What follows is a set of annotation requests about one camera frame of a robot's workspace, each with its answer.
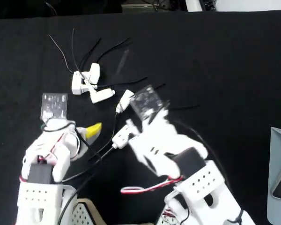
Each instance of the black cable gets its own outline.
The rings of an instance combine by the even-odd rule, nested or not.
[[[232,224],[242,225],[242,223],[243,223],[243,220],[242,220],[243,213],[244,213],[244,210],[241,209],[240,212],[239,212],[239,215],[236,217],[236,219],[234,221],[231,221],[229,219],[227,219],[227,220]]]
[[[90,147],[90,145],[87,143],[87,141],[81,136],[81,134],[79,133],[79,131],[76,128],[75,128],[75,132],[76,132],[78,138],[80,139],[80,141],[82,141],[87,146],[88,150],[92,151],[99,158],[99,160],[102,160],[102,158],[98,155],[98,153],[93,151],[93,149]]]
[[[73,124],[74,126],[76,126],[75,123],[69,122],[68,124],[64,125],[64,126],[61,127],[61,128],[58,128],[58,129],[55,129],[55,130],[46,130],[45,127],[47,126],[47,123],[45,123],[45,124],[43,124],[43,125],[41,126],[41,130],[42,130],[43,132],[55,132],[55,131],[63,130],[63,129],[65,129],[65,128],[67,128],[68,126],[72,125],[72,124]]]
[[[83,58],[82,58],[82,60],[80,61],[80,64],[79,64],[80,70],[83,70],[84,65],[87,61],[87,58],[93,53],[94,49],[97,47],[97,45],[100,43],[101,40],[102,40],[102,38],[99,38],[99,40],[97,40],[95,45],[83,56]]]
[[[105,153],[101,156],[101,160],[104,159],[112,150],[113,150],[113,147],[111,147],[107,152],[105,152]],[[86,170],[84,170],[84,171],[82,171],[82,172],[79,172],[79,173],[77,173],[77,174],[75,174],[75,175],[73,175],[73,176],[71,176],[71,177],[69,177],[69,178],[66,178],[66,179],[62,180],[62,183],[65,183],[65,182],[68,182],[68,181],[70,181],[70,180],[74,180],[74,179],[76,179],[76,178],[78,178],[78,177],[81,177],[82,175],[84,175],[84,174],[86,174],[88,171],[90,171],[95,165],[97,165],[97,164],[99,163],[99,161],[100,161],[100,160],[98,159],[94,164],[92,164],[91,167],[87,168]]]
[[[106,55],[107,53],[115,50],[117,47],[119,47],[120,45],[122,45],[123,43],[125,43],[126,41],[128,41],[130,38],[126,38],[124,41],[121,41],[120,43],[116,44],[115,46],[111,47],[110,49],[106,50],[104,53],[102,53],[99,58],[97,59],[96,63],[99,63],[99,61],[101,60],[101,58]]]
[[[62,54],[62,56],[63,56],[63,58],[64,58],[64,61],[65,61],[65,63],[66,63],[66,67],[67,67],[68,71],[72,74],[73,71],[70,70],[70,68],[69,68],[69,66],[68,66],[68,64],[67,64],[67,59],[66,59],[66,57],[65,57],[65,54],[62,52],[61,48],[58,46],[58,44],[55,42],[55,40],[51,37],[51,35],[48,34],[48,36],[51,38],[51,40],[53,41],[53,43],[55,44],[55,46],[56,46],[56,47],[58,48],[58,50],[61,52],[61,54]]]
[[[190,215],[189,208],[187,208],[187,217],[180,222],[180,225],[182,225],[189,218],[189,215]]]
[[[117,124],[117,116],[118,116],[118,113],[116,112],[115,116],[114,116],[114,123],[113,123],[113,130],[112,130],[112,134],[111,134],[111,137],[109,139],[109,141],[102,147],[100,148],[96,154],[99,154],[101,151],[103,151],[107,145],[109,145],[109,143],[112,141],[112,138],[114,136],[114,133],[116,131],[116,124]]]
[[[104,84],[104,85],[98,85],[98,88],[107,88],[107,87],[112,87],[112,86],[115,86],[115,85],[128,85],[128,84],[135,84],[135,83],[139,83],[141,81],[144,81],[148,79],[147,76],[141,78],[141,79],[138,79],[138,80],[135,80],[135,81],[128,81],[128,82],[121,82],[121,83],[111,83],[111,84]]]
[[[187,125],[187,124],[185,124],[185,123],[183,123],[183,122],[181,122],[179,120],[174,120],[174,122],[179,124],[179,125],[181,125],[181,126],[183,126],[186,129],[192,131],[197,136],[197,138],[199,138],[199,140],[202,142],[202,144],[205,146],[205,148],[211,152],[211,154],[213,155],[216,163],[218,164],[218,166],[220,168],[220,171],[223,174],[223,177],[224,177],[224,179],[226,181],[228,189],[230,190],[230,192],[232,192],[231,191],[232,189],[231,189],[228,177],[227,177],[227,173],[226,173],[226,171],[224,169],[224,166],[221,164],[221,161],[219,160],[219,158],[218,158],[217,154],[215,153],[215,151],[210,147],[210,145],[202,138],[202,136],[194,128],[192,128],[191,126],[189,126],[189,125]]]
[[[90,175],[88,178],[86,178],[86,180],[74,191],[74,193],[71,195],[71,197],[69,198],[69,200],[67,201],[67,203],[65,204],[63,210],[61,211],[60,213],[60,216],[59,216],[59,219],[58,219],[58,222],[57,222],[57,225],[60,225],[61,224],[61,220],[67,210],[67,207],[69,206],[69,204],[71,203],[72,199],[75,197],[75,195],[81,191],[84,186],[96,175],[96,172],[97,170],[92,174]]]
[[[76,66],[77,71],[78,71],[78,72],[80,73],[80,75],[83,77],[83,75],[81,74],[80,69],[78,68],[78,65],[77,65],[77,62],[76,62],[76,59],[75,59],[75,56],[74,56],[74,48],[73,48],[74,32],[75,32],[75,28],[73,28],[73,31],[72,31],[72,38],[71,38],[72,58],[73,58],[73,61],[74,61],[74,64],[75,64],[75,66]]]

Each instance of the yellow object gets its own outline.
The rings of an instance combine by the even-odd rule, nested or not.
[[[102,123],[96,123],[88,128],[86,128],[86,139],[91,138],[92,136],[98,134],[101,131]]]

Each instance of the white 3d-printed part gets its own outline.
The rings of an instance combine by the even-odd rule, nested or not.
[[[91,215],[83,203],[77,204],[73,214],[71,225],[94,225]]]

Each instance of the black tablecloth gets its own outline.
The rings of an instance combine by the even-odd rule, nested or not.
[[[43,92],[68,93],[68,118],[78,126],[103,123],[93,150],[110,137],[119,97],[93,105],[88,95],[73,96],[72,76],[47,36],[52,34],[74,68],[70,47],[73,27],[78,59],[103,38],[88,66],[105,49],[131,38],[131,45],[102,59],[101,84],[148,76],[148,80],[128,87],[138,90],[149,83],[167,83],[158,93],[173,107],[200,105],[170,114],[202,134],[226,168],[239,204],[256,224],[267,224],[270,127],[281,128],[281,11],[1,20],[0,224],[15,222],[22,157],[41,133]],[[125,49],[129,49],[125,65],[115,75]],[[119,126],[131,113],[120,117]],[[86,158],[73,163],[69,174],[83,169]],[[108,224],[152,222],[170,187],[133,196],[121,196],[119,190],[124,186],[148,187],[161,180],[126,148],[103,161],[80,197],[90,198]]]

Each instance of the hole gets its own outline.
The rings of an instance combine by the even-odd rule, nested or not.
[[[204,197],[204,200],[206,201],[207,205],[210,207],[214,203],[214,198],[211,196],[211,194],[208,194]]]

